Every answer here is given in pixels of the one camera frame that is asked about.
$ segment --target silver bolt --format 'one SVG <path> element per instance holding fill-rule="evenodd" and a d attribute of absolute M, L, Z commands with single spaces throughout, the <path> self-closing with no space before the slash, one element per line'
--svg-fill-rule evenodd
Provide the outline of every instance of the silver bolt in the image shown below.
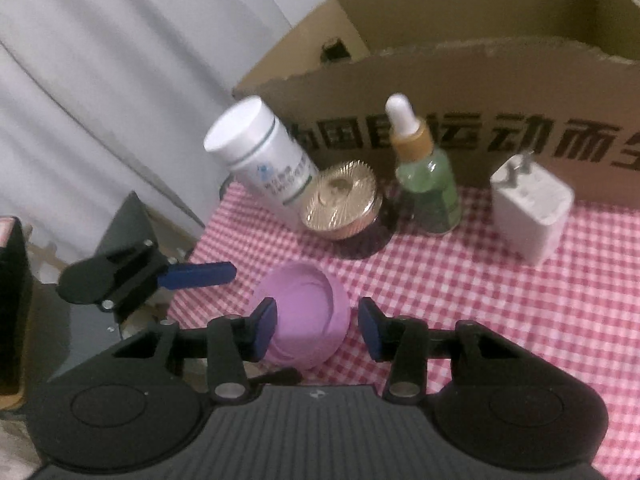
<path fill-rule="evenodd" d="M 533 162 L 533 150 L 526 150 L 520 154 L 522 161 L 520 163 L 520 169 L 523 173 L 531 173 L 531 163 Z"/>
<path fill-rule="evenodd" d="M 407 399 L 409 397 L 415 397 L 420 393 L 420 386 L 413 383 L 408 383 L 405 381 L 400 381 L 399 383 L 394 383 L 389 388 L 389 392 L 394 397 L 402 397 L 403 399 Z"/>
<path fill-rule="evenodd" d="M 512 161 L 507 162 L 507 184 L 509 187 L 518 187 L 518 170 L 519 166 L 516 166 Z"/>
<path fill-rule="evenodd" d="M 216 386 L 213 392 L 223 399 L 237 399 L 242 397 L 246 388 L 238 383 L 222 383 Z"/>

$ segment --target black chinese character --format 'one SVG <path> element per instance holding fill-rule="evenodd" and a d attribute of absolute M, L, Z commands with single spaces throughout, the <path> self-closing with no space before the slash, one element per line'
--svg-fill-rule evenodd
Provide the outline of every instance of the black chinese character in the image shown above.
<path fill-rule="evenodd" d="M 591 162 L 600 162 L 616 139 L 615 135 L 607 132 L 620 130 L 618 126 L 583 119 L 569 119 L 567 125 L 578 126 L 578 129 L 567 128 L 564 131 L 554 156 L 564 156 L 571 147 L 566 158 Z"/>
<path fill-rule="evenodd" d="M 480 114 L 450 112 L 444 114 L 440 124 L 435 114 L 429 114 L 426 119 L 433 140 L 439 140 L 441 148 L 474 150 L 478 147 Z"/>
<path fill-rule="evenodd" d="M 312 152 L 319 148 L 316 135 L 311 128 L 301 130 L 297 124 L 292 124 L 290 131 L 291 136 L 296 140 L 296 142 L 308 152 Z"/>
<path fill-rule="evenodd" d="M 640 132 L 633 134 L 632 137 L 625 142 L 625 146 L 635 146 L 636 144 L 640 144 Z M 632 162 L 618 162 L 614 160 L 611 163 L 612 166 L 625 168 L 626 170 L 640 171 L 640 151 L 624 149 L 620 151 L 620 153 L 622 153 L 622 155 L 634 156 L 635 159 Z"/>
<path fill-rule="evenodd" d="M 535 153 L 542 153 L 554 127 L 552 119 L 540 115 L 525 118 L 521 114 L 498 114 L 495 119 L 515 124 L 499 124 L 494 127 L 495 137 L 487 148 L 489 152 L 522 152 L 532 149 Z M 520 139 L 520 144 L 516 146 L 516 141 L 511 137 L 522 133 L 524 126 L 521 121 L 523 120 L 526 124 L 524 135 Z"/>
<path fill-rule="evenodd" d="M 355 117 L 318 121 L 318 128 L 328 148 L 353 150 L 362 147 L 362 136 Z"/>
<path fill-rule="evenodd" d="M 371 147 L 377 149 L 391 146 L 389 142 L 389 130 L 391 129 L 389 117 L 386 114 L 370 115 L 367 116 L 366 121 L 369 137 L 371 138 Z"/>

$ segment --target gold lid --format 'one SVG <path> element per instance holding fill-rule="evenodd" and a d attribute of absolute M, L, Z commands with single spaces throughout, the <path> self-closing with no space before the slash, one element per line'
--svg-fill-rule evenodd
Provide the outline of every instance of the gold lid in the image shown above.
<path fill-rule="evenodd" d="M 373 170 L 364 162 L 344 162 L 321 171 L 305 189 L 302 223 L 322 238 L 344 240 L 378 216 L 382 194 Z"/>
<path fill-rule="evenodd" d="M 401 162 L 415 162 L 421 160 L 433 152 L 433 137 L 424 119 L 420 121 L 420 128 L 409 137 L 399 137 L 391 129 L 390 140 L 396 155 Z"/>

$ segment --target pink silicone lid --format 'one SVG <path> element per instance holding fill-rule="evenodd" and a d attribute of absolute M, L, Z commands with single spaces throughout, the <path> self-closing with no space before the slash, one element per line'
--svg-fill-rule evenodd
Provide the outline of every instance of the pink silicone lid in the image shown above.
<path fill-rule="evenodd" d="M 249 310 L 263 298 L 278 306 L 278 324 L 265 359 L 307 370 L 331 357 L 349 329 L 349 297 L 340 281 L 311 262 L 289 262 L 267 274 Z"/>

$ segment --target white charger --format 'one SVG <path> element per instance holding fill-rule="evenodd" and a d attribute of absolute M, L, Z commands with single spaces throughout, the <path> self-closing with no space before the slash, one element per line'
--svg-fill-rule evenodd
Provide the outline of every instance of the white charger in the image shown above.
<path fill-rule="evenodd" d="M 492 174 L 494 224 L 525 261 L 544 262 L 558 247 L 574 190 L 531 160 L 513 155 Z"/>

